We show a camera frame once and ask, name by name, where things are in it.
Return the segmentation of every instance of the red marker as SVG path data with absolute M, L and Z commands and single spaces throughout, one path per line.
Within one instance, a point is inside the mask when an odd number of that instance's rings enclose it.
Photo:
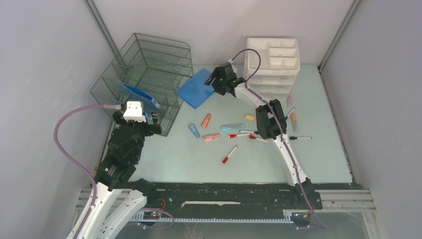
M 256 140 L 259 140 L 259 141 L 262 141 L 262 142 L 266 142 L 266 143 L 268 143 L 268 141 L 266 141 L 265 139 L 257 138 L 257 137 L 255 137 L 255 136 L 253 136 L 253 135 L 250 135 L 250 136 L 249 136 L 249 138 L 251 138 L 251 139 L 256 139 Z
M 229 134 L 228 137 L 229 138 L 236 138 L 236 137 L 239 137 L 239 136 L 248 136 L 248 135 L 250 135 L 250 133 L 238 133 L 238 134 Z
M 237 149 L 237 146 L 235 146 L 230 153 L 228 153 L 227 157 L 223 159 L 223 163 L 226 163 L 228 158 L 231 156 L 231 154 Z

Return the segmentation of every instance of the white desk organizer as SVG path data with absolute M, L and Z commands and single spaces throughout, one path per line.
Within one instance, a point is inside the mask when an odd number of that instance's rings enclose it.
M 266 98 L 285 100 L 301 67 L 298 41 L 294 38 L 248 38 L 246 48 L 261 55 L 261 66 L 248 84 Z M 258 62 L 254 52 L 246 51 L 245 79 L 256 70 Z

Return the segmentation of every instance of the yellow eraser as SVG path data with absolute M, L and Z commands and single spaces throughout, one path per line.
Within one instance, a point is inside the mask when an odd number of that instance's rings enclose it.
M 247 119 L 247 120 L 256 120 L 256 117 L 253 116 L 253 115 L 246 115 L 245 116 L 245 119 Z

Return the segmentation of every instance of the white wall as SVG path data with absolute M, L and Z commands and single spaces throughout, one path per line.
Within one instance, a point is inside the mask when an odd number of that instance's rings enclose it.
M 353 0 L 97 0 L 117 46 L 143 33 L 185 41 L 194 64 L 220 64 L 247 37 L 295 37 L 319 64 Z
M 421 12 L 420 0 L 364 1 L 323 73 L 391 239 L 422 234 Z
M 89 89 L 112 54 L 82 0 L 0 5 L 0 238 L 63 238 L 89 180 L 57 149 L 53 129 L 95 103 Z M 108 122 L 99 109 L 80 113 L 59 139 L 92 171 Z

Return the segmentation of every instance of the wire mesh basket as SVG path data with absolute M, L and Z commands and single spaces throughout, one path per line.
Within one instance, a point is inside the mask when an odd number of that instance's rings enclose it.
M 144 111 L 157 112 L 162 136 L 167 136 L 182 106 L 176 90 L 193 76 L 191 49 L 185 42 L 134 33 L 120 50 L 124 65 L 114 58 L 91 88 L 99 104 L 144 102 Z M 127 85 L 148 93 L 160 109 L 146 103 Z M 113 110 L 105 109 L 112 118 Z

